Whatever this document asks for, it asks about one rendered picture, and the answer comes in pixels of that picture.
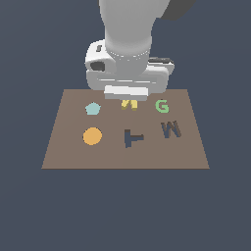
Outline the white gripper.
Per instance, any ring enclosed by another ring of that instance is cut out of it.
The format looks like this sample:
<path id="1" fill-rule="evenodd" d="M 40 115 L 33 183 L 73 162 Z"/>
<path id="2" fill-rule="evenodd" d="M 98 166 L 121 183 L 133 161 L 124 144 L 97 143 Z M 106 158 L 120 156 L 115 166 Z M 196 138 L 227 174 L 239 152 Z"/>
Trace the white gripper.
<path id="1" fill-rule="evenodd" d="M 87 71 L 88 86 L 93 90 L 104 90 L 106 99 L 146 101 L 149 92 L 164 92 L 168 85 L 169 71 L 166 67 L 148 65 L 136 77 L 117 76 L 111 73 Z"/>

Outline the brown slot board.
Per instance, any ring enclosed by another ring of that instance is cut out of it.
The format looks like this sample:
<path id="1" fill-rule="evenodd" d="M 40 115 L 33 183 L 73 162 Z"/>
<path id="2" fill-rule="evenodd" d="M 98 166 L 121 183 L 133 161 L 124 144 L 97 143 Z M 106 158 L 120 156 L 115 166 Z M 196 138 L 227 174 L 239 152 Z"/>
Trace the brown slot board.
<path id="1" fill-rule="evenodd" d="M 166 114 L 155 108 L 161 99 L 169 106 Z M 86 114 L 92 102 L 101 106 L 98 115 Z M 82 138 L 90 127 L 102 132 L 95 145 Z M 101 91 L 66 89 L 42 168 L 207 170 L 209 165 L 185 89 L 152 94 L 136 111 L 122 110 L 120 100 L 107 100 Z"/>

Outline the yellow letter block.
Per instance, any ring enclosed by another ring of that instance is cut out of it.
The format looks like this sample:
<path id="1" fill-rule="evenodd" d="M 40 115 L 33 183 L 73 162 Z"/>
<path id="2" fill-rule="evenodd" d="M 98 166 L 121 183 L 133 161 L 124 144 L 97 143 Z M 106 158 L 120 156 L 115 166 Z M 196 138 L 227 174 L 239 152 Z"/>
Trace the yellow letter block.
<path id="1" fill-rule="evenodd" d="M 137 101 L 136 100 L 123 100 L 122 101 L 122 110 L 126 110 L 126 108 L 130 106 L 132 111 L 137 110 Z"/>

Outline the light blue pentagon block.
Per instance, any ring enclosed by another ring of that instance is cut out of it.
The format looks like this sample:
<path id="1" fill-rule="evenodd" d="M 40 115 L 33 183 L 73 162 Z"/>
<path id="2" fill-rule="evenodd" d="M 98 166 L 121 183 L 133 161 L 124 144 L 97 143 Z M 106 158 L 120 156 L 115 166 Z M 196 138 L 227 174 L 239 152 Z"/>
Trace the light blue pentagon block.
<path id="1" fill-rule="evenodd" d="M 100 112 L 101 106 L 95 102 L 88 104 L 85 107 L 85 111 L 87 115 L 98 115 Z"/>

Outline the green letter G block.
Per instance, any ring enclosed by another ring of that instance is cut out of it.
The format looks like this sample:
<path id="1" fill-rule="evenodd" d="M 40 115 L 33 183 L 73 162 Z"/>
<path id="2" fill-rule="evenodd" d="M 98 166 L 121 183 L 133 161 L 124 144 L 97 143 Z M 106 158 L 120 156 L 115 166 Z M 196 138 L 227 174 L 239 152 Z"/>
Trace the green letter G block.
<path id="1" fill-rule="evenodd" d="M 166 114 L 170 109 L 166 100 L 157 100 L 155 103 L 156 110 L 161 114 Z"/>

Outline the orange round disc block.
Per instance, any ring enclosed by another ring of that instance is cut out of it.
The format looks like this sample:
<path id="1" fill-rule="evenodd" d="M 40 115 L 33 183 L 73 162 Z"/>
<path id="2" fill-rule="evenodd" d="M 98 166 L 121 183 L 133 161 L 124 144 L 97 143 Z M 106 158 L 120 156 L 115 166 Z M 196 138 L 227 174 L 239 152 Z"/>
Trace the orange round disc block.
<path id="1" fill-rule="evenodd" d="M 83 133 L 82 138 L 87 145 L 95 145 L 102 139 L 102 132 L 97 127 L 90 127 Z"/>

